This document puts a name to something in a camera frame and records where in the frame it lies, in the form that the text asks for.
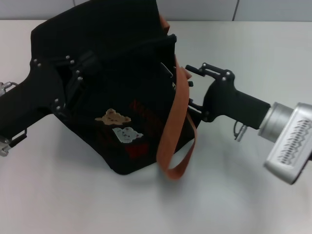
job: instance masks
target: metal bolt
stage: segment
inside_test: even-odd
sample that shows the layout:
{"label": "metal bolt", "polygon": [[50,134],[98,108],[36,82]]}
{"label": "metal bolt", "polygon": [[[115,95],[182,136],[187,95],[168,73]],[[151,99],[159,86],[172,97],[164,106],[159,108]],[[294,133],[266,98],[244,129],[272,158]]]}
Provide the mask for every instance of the metal bolt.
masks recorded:
{"label": "metal bolt", "polygon": [[7,151],[4,151],[4,150],[1,150],[1,156],[2,157],[6,157],[6,156],[8,156],[8,154],[9,154],[9,152],[7,152]]}

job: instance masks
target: teddy bear patch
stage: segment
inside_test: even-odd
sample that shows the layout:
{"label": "teddy bear patch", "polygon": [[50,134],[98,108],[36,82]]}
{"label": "teddy bear patch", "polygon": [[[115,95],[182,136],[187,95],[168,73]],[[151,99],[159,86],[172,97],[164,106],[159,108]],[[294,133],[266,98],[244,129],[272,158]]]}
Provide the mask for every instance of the teddy bear patch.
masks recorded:
{"label": "teddy bear patch", "polygon": [[108,109],[102,118],[96,118],[97,121],[103,121],[106,125],[122,125],[123,123],[130,122],[131,119],[127,116],[122,116],[114,109]]}
{"label": "teddy bear patch", "polygon": [[126,127],[124,129],[114,128],[113,131],[122,143],[131,143],[133,140],[143,136],[142,133],[138,133],[131,127]]}

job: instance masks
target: metal clip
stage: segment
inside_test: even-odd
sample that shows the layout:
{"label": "metal clip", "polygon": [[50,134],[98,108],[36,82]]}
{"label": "metal clip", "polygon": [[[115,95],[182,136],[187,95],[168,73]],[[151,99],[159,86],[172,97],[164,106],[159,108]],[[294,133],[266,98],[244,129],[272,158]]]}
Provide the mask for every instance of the metal clip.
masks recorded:
{"label": "metal clip", "polygon": [[3,84],[0,82],[0,97],[6,93],[6,89],[10,88],[13,84],[11,82],[6,82]]}
{"label": "metal clip", "polygon": [[237,123],[238,123],[238,121],[236,121],[235,124],[234,124],[233,132],[234,132],[235,140],[240,142],[242,140],[245,132],[247,131],[247,126],[246,125],[241,126],[241,128],[239,129],[239,132],[237,133],[236,132],[236,125],[237,125]]}
{"label": "metal clip", "polygon": [[8,140],[0,136],[0,156],[2,157],[8,156],[9,150],[26,138],[27,138],[27,129],[25,129],[25,132],[22,135],[18,136],[13,140]]}

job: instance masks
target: red embroidery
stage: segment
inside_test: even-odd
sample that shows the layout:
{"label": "red embroidery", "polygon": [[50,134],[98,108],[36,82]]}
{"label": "red embroidery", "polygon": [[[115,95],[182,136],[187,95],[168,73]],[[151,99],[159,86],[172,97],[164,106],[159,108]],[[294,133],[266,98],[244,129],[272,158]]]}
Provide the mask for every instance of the red embroidery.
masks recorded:
{"label": "red embroidery", "polygon": [[130,159],[137,159],[141,156],[145,156],[149,150],[149,144],[144,143],[140,145],[126,145],[125,149],[129,154]]}
{"label": "red embroidery", "polygon": [[144,129],[148,133],[148,135],[152,137],[154,135],[161,136],[164,129],[164,124],[159,120],[156,115],[154,115],[152,111],[148,110],[137,100],[131,102],[129,107],[130,109],[138,113],[142,118],[147,120],[147,123],[144,125]]}

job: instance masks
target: gray wall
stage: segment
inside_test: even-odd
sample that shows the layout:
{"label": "gray wall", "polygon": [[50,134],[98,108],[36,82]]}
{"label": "gray wall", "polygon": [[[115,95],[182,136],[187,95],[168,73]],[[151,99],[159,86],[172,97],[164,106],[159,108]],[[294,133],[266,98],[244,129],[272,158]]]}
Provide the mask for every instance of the gray wall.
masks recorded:
{"label": "gray wall", "polygon": [[[86,0],[75,0],[81,4]],[[312,0],[157,0],[168,20],[312,21]],[[48,19],[73,0],[0,0],[0,19]]]}

